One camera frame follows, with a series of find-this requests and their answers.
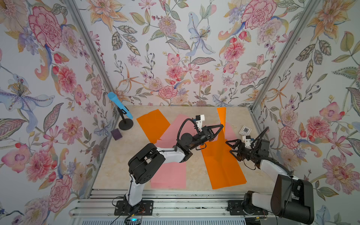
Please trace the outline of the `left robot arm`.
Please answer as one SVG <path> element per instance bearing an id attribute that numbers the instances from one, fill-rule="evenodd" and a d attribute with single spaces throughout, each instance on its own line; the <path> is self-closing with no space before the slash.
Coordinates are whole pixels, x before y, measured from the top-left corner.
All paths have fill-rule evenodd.
<path id="1" fill-rule="evenodd" d="M 158 172 L 163 164 L 184 163 L 192 155 L 192 150 L 206 146 L 223 130 L 224 125 L 212 125 L 199 128 L 197 124 L 186 119 L 179 128 L 176 144 L 172 148 L 160 148 L 149 143 L 142 148 L 129 162 L 130 186 L 115 207 L 115 216 L 136 215 L 141 211 L 142 195 L 145 184 Z"/>

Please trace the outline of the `large pink paper sheet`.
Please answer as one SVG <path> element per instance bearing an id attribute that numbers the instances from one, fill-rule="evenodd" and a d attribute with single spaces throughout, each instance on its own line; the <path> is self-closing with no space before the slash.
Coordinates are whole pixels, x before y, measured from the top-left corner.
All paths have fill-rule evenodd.
<path id="1" fill-rule="evenodd" d="M 172 148 L 176 145 L 177 133 L 188 116 L 179 114 L 169 128 L 155 143 L 160 148 Z M 186 163 L 163 164 L 151 179 L 152 189 L 186 189 Z"/>

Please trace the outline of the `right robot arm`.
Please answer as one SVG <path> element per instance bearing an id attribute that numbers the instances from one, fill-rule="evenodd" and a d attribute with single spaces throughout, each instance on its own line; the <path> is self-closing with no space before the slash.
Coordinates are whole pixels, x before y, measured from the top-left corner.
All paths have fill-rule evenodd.
<path id="1" fill-rule="evenodd" d="M 311 225 L 315 220 L 313 186 L 293 175 L 292 171 L 270 157 L 270 142 L 256 138 L 247 146 L 240 139 L 226 141 L 238 161 L 251 161 L 275 183 L 271 195 L 248 191 L 240 203 L 228 202 L 231 214 L 266 215 Z"/>

